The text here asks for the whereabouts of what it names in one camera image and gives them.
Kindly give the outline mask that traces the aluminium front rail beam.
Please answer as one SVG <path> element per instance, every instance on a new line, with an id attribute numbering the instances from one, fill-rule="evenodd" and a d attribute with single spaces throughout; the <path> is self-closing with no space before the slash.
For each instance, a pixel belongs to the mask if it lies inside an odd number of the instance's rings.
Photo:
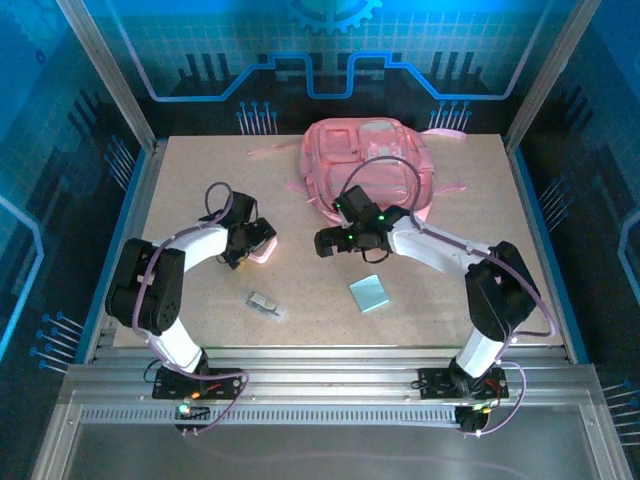
<path id="1" fill-rule="evenodd" d="M 243 404 L 415 404 L 410 386 L 420 368 L 445 367 L 453 348 L 426 347 L 228 347 L 207 354 L 214 368 L 249 375 Z M 142 348 L 96 350 L 90 364 L 68 368 L 58 401 L 77 404 L 148 404 L 142 378 L 151 353 Z M 516 346 L 503 360 L 509 389 L 524 405 L 604 404 L 593 366 L 573 364 L 561 346 Z"/>

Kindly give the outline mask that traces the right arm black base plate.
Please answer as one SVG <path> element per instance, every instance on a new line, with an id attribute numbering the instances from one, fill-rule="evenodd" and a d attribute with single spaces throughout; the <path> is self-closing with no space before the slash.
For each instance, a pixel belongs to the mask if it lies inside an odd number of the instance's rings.
<path id="1" fill-rule="evenodd" d="M 419 392 L 422 400 L 474 399 L 497 400 L 510 396 L 506 375 L 499 367 L 491 368 L 483 377 L 472 379 L 463 390 L 451 379 L 447 368 L 421 368 L 411 382 L 411 388 Z"/>

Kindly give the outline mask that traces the light blue sticky note pad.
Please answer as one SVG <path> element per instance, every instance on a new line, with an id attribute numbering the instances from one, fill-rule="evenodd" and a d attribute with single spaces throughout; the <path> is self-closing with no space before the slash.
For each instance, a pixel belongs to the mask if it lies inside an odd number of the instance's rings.
<path id="1" fill-rule="evenodd" d="M 369 313 L 389 303 L 389 296 L 378 275 L 370 275 L 349 286 L 361 313 Z"/>

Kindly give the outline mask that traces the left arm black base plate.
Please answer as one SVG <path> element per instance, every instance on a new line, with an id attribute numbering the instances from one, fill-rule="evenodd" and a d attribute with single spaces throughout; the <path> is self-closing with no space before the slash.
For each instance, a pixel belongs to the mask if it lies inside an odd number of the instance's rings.
<path id="1" fill-rule="evenodd" d="M 152 398 L 157 400 L 232 400 L 243 385 L 242 372 L 236 368 L 214 369 L 213 376 L 231 377 L 220 380 L 199 381 L 161 367 L 153 382 Z"/>

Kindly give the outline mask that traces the pink pencil case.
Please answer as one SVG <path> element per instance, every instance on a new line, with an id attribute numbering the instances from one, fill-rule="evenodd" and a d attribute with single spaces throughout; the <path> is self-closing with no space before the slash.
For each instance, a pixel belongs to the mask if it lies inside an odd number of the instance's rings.
<path id="1" fill-rule="evenodd" d="M 277 246 L 278 238 L 274 236 L 255 251 L 251 252 L 248 256 L 248 260 L 260 265 L 265 264 L 270 259 Z"/>

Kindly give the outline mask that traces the pink backpack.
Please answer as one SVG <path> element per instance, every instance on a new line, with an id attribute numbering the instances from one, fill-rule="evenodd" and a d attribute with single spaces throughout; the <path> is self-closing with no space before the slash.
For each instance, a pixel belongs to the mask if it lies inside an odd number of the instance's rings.
<path id="1" fill-rule="evenodd" d="M 300 144 L 301 180 L 289 187 L 309 197 L 331 226 L 340 223 L 332 202 L 343 188 L 361 186 L 381 209 L 408 209 L 417 198 L 424 221 L 436 196 L 463 191 L 462 182 L 438 186 L 423 134 L 396 119 L 333 118 L 316 122 Z"/>

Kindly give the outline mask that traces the table side rail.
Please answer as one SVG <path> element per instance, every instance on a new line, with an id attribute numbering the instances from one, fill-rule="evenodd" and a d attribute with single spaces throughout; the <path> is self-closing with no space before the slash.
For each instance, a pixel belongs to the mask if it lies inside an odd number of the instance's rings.
<path id="1" fill-rule="evenodd" d="M 573 363 L 588 364 L 590 359 L 583 336 L 520 148 L 517 147 L 515 151 L 508 153 L 507 158 L 510 162 L 514 181 L 529 224 L 564 348 Z"/>
<path id="2" fill-rule="evenodd" d="M 76 364 L 92 362 L 103 325 L 109 322 L 104 307 L 108 289 L 124 244 L 142 235 L 167 146 L 167 139 L 159 140 L 153 153 L 142 151 L 136 162 L 76 350 Z"/>

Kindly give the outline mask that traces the aluminium frame post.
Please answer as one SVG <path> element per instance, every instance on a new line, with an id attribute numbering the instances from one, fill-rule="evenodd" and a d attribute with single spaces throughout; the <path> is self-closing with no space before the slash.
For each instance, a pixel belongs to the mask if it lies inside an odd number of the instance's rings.
<path id="1" fill-rule="evenodd" d="M 84 1 L 55 1 L 136 140 L 153 154 L 157 139 Z"/>
<path id="2" fill-rule="evenodd" d="M 601 2 L 577 0 L 507 131 L 504 141 L 508 156 L 515 154 Z"/>

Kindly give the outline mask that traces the clear bag with white item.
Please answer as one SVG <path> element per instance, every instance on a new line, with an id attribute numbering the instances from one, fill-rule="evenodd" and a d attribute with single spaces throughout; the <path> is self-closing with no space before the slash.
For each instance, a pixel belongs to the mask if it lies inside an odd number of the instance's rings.
<path id="1" fill-rule="evenodd" d="M 276 323 L 283 323 L 286 320 L 287 311 L 279 302 L 256 291 L 249 292 L 243 302 L 250 309 Z"/>

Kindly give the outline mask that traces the metal lower tray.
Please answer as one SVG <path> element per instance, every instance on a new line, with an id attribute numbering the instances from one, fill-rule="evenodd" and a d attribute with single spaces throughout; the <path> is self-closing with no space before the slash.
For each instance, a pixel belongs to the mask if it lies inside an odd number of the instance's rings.
<path id="1" fill-rule="evenodd" d="M 640 480 L 605 407 L 526 405 L 482 437 L 407 425 L 91 422 L 57 407 L 28 480 Z"/>

